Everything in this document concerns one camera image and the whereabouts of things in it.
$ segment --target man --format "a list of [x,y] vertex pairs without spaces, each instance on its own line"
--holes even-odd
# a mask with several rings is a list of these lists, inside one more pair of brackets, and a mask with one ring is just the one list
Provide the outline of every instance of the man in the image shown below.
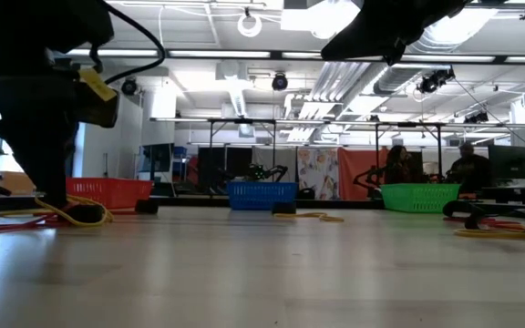
[[459,147],[461,159],[451,166],[448,172],[448,181],[461,184],[460,193],[479,191],[484,187],[491,187],[491,166],[489,159],[475,154],[470,143]]

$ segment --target ceiling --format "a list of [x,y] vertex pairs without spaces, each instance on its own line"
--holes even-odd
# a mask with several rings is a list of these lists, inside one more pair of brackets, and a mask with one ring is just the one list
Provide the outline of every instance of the ceiling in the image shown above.
[[[274,17],[280,21],[283,0],[265,1],[267,10],[252,10],[253,13]],[[160,6],[114,5],[129,15],[155,36],[159,33]],[[161,11],[161,34],[163,44],[168,49],[260,49],[317,51],[327,40],[315,38],[308,31],[284,31],[281,25],[268,20],[262,21],[262,31],[256,37],[246,37],[239,33],[237,21],[242,13],[240,8],[220,9],[200,7],[165,7]],[[459,46],[460,54],[516,54],[525,55],[525,21],[516,18],[521,11],[500,12],[500,19],[491,19],[478,33]],[[126,23],[113,19],[115,39],[106,48],[154,48],[150,41]],[[146,63],[145,59],[108,58],[108,69],[122,70],[125,67]],[[282,106],[288,93],[309,92],[320,76],[323,62],[317,61],[272,61],[244,60],[253,78],[254,87],[243,92],[248,104],[274,104]],[[178,108],[184,115],[201,109],[220,109],[221,104],[230,102],[230,94],[224,90],[210,87],[214,79],[216,65],[220,60],[168,59],[163,66],[175,76],[183,91],[178,97]],[[467,113],[478,101],[489,105],[488,110],[500,119],[508,119],[510,101],[525,91],[525,66],[454,66],[457,80],[444,86],[436,95],[424,101],[419,93],[413,95],[414,83],[403,87],[400,97],[390,98],[383,106],[386,112],[381,119],[404,120],[425,118],[432,121],[451,118],[456,112]],[[272,91],[271,82],[276,71],[283,71],[289,78],[289,89],[283,92]],[[162,81],[159,76],[141,79],[145,88],[158,87]]]

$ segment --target gray floor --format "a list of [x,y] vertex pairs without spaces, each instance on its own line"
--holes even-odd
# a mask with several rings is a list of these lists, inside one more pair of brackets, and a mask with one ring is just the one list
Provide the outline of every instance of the gray floor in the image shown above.
[[0,234],[0,327],[525,328],[525,241],[438,215],[163,209]]

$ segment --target computer monitor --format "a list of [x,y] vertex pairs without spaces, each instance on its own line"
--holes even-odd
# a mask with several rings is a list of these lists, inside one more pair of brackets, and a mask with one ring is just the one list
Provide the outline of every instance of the computer monitor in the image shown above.
[[494,179],[525,179],[525,147],[489,146]]

